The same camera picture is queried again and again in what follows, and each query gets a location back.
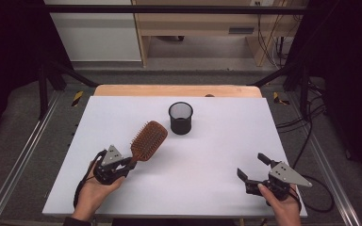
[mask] brush head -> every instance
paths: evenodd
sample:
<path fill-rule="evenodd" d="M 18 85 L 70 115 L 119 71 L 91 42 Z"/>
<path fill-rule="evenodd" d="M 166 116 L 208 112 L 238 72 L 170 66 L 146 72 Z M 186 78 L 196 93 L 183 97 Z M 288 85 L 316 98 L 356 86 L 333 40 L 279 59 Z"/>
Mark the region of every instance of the brush head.
<path fill-rule="evenodd" d="M 167 130 L 157 121 L 143 126 L 131 143 L 132 161 L 147 161 L 167 137 Z"/>

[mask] wooden cabinet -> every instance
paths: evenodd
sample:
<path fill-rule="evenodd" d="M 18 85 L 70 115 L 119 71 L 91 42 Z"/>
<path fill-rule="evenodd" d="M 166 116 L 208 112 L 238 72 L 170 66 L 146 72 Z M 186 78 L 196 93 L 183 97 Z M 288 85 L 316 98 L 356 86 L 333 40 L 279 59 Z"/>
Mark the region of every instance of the wooden cabinet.
<path fill-rule="evenodd" d="M 133 0 L 133 5 L 248 7 L 251 0 Z M 291 3 L 274 0 L 272 6 L 286 7 L 291 6 Z M 144 65 L 151 36 L 245 36 L 255 56 L 256 65 L 262 66 L 265 51 L 258 42 L 259 29 L 265 46 L 271 49 L 272 37 L 293 37 L 299 27 L 299 20 L 291 15 L 140 13 L 135 14 L 135 18 Z"/>

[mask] person's left hand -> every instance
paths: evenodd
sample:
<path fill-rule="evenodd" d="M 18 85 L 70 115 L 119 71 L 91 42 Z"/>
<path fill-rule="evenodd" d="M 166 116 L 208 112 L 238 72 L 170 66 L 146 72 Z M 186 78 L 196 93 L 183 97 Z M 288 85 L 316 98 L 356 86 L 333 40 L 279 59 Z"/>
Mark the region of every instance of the person's left hand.
<path fill-rule="evenodd" d="M 72 218 L 89 221 L 105 198 L 112 191 L 118 189 L 125 179 L 125 177 L 120 177 L 109 186 L 102 185 L 93 177 L 92 170 L 87 177 L 90 179 L 86 181 L 79 193 L 78 204 L 75 207 Z"/>

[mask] person's right hand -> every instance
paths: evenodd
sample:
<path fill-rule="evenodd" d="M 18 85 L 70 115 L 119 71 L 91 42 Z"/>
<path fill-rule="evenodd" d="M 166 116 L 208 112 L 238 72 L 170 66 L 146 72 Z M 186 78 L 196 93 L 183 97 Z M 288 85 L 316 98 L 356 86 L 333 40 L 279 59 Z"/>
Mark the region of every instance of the person's right hand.
<path fill-rule="evenodd" d="M 272 194 L 272 192 L 262 184 L 259 184 L 258 188 L 260 189 L 260 193 L 272 207 L 275 214 L 275 220 L 279 226 L 301 225 L 299 205 L 296 200 L 288 196 L 286 200 L 280 202 L 277 198 L 275 198 L 274 194 Z"/>

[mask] white table surface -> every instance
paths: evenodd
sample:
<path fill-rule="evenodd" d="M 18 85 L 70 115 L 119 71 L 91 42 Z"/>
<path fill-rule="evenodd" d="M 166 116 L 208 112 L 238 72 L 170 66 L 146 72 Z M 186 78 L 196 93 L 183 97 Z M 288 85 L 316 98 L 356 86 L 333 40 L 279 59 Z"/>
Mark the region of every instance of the white table surface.
<path fill-rule="evenodd" d="M 192 129 L 170 129 L 168 108 L 193 107 Z M 113 144 L 129 154 L 130 143 L 148 121 L 161 123 L 166 140 L 147 162 L 139 162 L 96 214 L 126 218 L 247 218 L 273 216 L 264 198 L 245 193 L 237 168 L 250 179 L 268 179 L 258 153 L 288 163 L 264 98 L 92 96 L 46 205 L 45 215 L 69 216 L 74 192 L 98 152 Z M 303 206 L 302 217 L 307 213 Z"/>

